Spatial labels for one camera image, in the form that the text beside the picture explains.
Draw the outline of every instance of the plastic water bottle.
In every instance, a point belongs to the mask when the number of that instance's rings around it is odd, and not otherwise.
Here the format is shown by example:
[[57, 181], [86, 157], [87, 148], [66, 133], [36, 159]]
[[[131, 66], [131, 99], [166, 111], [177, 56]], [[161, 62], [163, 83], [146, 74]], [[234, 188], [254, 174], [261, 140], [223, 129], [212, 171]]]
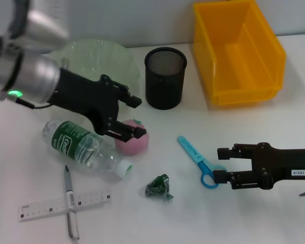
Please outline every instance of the plastic water bottle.
[[132, 170], [132, 163], [124, 159], [112, 145], [71, 121], [49, 121], [42, 137], [54, 149], [92, 170], [111, 171], [120, 178]]

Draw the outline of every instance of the pen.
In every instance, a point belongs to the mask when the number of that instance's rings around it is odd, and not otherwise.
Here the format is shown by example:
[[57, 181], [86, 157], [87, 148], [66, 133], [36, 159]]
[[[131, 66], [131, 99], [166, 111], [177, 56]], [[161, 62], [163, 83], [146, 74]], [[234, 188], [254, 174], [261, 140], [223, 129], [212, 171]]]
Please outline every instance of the pen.
[[[65, 171], [64, 171], [64, 179], [65, 179], [65, 186], [66, 186], [66, 196], [67, 196], [67, 206], [68, 210], [75, 208], [75, 200], [73, 197], [73, 190], [72, 190], [72, 183], [71, 183], [71, 176], [69, 169], [66, 165]], [[68, 221], [68, 232], [69, 237], [76, 242], [80, 239], [79, 237], [79, 230], [78, 230], [78, 224], [77, 224], [77, 217], [75, 212], [68, 212], [67, 213], [67, 221]]]

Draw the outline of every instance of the pink toy apple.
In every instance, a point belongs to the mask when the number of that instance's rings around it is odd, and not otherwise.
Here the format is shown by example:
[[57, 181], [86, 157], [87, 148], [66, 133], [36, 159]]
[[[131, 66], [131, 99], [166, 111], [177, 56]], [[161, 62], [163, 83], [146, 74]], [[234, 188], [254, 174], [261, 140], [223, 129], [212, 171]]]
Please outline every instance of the pink toy apple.
[[[141, 121], [130, 119], [123, 121], [124, 124], [134, 126], [134, 127], [141, 127], [144, 129], [144, 126]], [[127, 156], [132, 156], [144, 151], [148, 147], [149, 136], [148, 133], [143, 135], [141, 138], [132, 138], [128, 142], [123, 142], [120, 140], [115, 140], [115, 147], [116, 150]]]

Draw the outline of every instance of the white wall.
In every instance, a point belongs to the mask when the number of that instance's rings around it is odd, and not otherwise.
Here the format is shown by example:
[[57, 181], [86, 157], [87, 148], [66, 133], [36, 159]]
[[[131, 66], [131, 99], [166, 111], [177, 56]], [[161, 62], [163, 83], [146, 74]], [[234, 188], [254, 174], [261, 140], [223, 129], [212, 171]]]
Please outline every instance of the white wall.
[[[0, 32], [13, 0], [0, 0]], [[95, 36], [126, 46], [193, 40], [192, 3], [211, 0], [69, 0], [74, 38]], [[305, 0], [257, 0], [277, 35], [305, 33]]]

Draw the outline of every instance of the white ruler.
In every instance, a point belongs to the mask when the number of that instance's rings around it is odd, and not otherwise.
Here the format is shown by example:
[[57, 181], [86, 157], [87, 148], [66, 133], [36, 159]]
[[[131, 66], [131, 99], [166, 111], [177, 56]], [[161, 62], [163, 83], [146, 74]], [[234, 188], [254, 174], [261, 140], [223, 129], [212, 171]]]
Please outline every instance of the white ruler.
[[[75, 208], [72, 210], [78, 212], [84, 209], [95, 207], [100, 204], [109, 202], [110, 192], [93, 191], [81, 194], [74, 193]], [[29, 221], [34, 219], [46, 218], [49, 216], [62, 215], [69, 212], [71, 209], [66, 208], [65, 198], [61, 197], [54, 200], [26, 204], [18, 209], [18, 221]]]

